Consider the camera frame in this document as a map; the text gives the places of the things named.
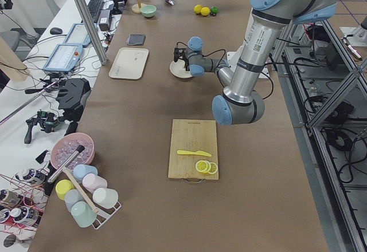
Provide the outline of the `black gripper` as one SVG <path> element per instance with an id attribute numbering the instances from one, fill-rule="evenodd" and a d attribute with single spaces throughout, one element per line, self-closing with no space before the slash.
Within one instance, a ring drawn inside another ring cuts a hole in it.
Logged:
<path id="1" fill-rule="evenodd" d="M 184 62 L 184 69 L 189 71 L 189 61 L 186 56 L 186 48 L 174 48 L 174 62 L 178 62 L 179 60 Z"/>

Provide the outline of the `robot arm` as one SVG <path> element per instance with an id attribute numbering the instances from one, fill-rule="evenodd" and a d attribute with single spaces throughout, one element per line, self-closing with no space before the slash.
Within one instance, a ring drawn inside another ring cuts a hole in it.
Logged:
<path id="1" fill-rule="evenodd" d="M 224 87 L 212 101 L 215 120 L 221 125 L 249 124 L 264 114 L 262 97 L 255 84 L 274 42 L 288 24 L 319 22 L 332 17 L 337 0 L 250 0 L 253 23 L 235 70 L 224 60 L 204 57 L 202 39 L 190 38 L 185 48 L 174 49 L 174 61 L 183 59 L 193 77 L 213 72 Z"/>

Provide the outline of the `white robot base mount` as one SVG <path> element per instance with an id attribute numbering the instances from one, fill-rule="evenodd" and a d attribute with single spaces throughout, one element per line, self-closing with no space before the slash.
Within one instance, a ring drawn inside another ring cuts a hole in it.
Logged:
<path id="1" fill-rule="evenodd" d="M 227 52 L 227 62 L 230 70 L 234 73 L 237 67 L 237 63 L 239 59 L 242 59 L 251 69 L 259 69 L 259 65 L 254 61 L 248 61 L 242 56 L 243 49 L 245 45 L 240 45 L 237 50 Z M 261 72 L 259 74 L 259 78 L 267 78 L 270 76 L 267 65 L 264 65 L 261 68 Z"/>

